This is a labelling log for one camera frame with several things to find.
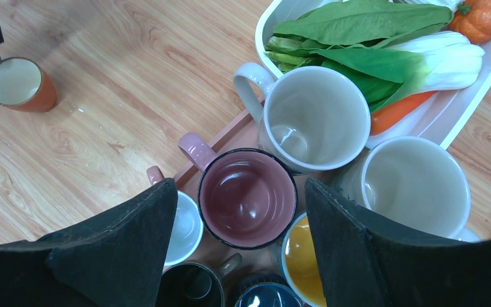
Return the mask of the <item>tall white floral mug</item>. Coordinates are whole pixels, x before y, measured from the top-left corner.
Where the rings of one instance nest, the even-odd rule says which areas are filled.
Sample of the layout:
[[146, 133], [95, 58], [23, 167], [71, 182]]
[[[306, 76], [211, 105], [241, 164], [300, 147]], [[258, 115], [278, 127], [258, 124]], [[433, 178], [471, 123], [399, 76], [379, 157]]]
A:
[[330, 186], [348, 200], [405, 226], [460, 239], [471, 212], [463, 169], [438, 144], [400, 136], [343, 168]]

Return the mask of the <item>pink upside-down mug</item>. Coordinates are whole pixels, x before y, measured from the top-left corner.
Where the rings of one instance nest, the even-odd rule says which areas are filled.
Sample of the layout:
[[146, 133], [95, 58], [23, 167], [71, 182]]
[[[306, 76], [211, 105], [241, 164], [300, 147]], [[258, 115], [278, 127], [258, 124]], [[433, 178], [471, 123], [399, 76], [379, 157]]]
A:
[[200, 217], [219, 242], [235, 249], [261, 249], [289, 229], [298, 192], [278, 158], [257, 148], [216, 153], [193, 132], [183, 135], [178, 146], [201, 172]]

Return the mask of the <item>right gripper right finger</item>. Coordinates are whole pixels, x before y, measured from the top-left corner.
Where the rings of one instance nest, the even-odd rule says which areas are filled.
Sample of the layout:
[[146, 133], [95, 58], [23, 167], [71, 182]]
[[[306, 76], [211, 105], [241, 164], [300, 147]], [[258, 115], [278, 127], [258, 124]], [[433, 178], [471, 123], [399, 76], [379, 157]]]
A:
[[304, 190], [328, 306], [491, 306], [491, 239], [410, 228], [315, 178]]

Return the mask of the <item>blue butterfly mug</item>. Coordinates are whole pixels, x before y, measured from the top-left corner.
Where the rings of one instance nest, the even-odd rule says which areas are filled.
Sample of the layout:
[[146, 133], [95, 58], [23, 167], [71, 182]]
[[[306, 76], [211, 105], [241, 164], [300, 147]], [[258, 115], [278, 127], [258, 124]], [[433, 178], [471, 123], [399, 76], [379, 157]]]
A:
[[277, 269], [290, 288], [309, 306], [326, 306], [315, 249], [305, 212], [285, 235], [269, 247]]

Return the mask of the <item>small pink dotted mug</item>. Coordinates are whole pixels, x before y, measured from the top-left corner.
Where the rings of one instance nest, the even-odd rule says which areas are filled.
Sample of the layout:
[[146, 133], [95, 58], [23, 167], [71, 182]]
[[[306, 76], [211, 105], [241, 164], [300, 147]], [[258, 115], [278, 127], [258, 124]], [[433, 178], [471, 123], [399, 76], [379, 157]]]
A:
[[176, 265], [190, 257], [201, 242], [203, 230], [198, 205], [178, 190], [175, 220], [164, 265]]

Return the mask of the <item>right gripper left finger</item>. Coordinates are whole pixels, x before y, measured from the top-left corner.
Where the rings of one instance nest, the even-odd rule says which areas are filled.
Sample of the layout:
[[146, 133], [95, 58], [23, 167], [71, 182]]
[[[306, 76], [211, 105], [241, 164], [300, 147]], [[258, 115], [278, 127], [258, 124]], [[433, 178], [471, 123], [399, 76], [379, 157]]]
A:
[[0, 244], [0, 306], [154, 306], [177, 201], [166, 178], [38, 240]]

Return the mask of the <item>dark blue round mug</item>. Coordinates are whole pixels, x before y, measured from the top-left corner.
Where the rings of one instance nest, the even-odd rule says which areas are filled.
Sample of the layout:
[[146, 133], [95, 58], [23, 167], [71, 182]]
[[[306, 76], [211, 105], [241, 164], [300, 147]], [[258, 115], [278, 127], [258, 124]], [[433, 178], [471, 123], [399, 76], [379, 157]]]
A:
[[242, 278], [230, 291], [226, 306], [300, 307], [301, 298], [274, 272], [259, 271]]

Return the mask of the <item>small brown mug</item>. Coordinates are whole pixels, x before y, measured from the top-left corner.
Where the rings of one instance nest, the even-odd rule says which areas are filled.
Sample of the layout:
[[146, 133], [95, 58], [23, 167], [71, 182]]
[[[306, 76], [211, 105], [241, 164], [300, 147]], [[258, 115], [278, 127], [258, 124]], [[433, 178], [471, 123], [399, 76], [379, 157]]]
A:
[[162, 274], [156, 306], [224, 306], [223, 279], [242, 263], [235, 253], [212, 269], [200, 262], [182, 262]]

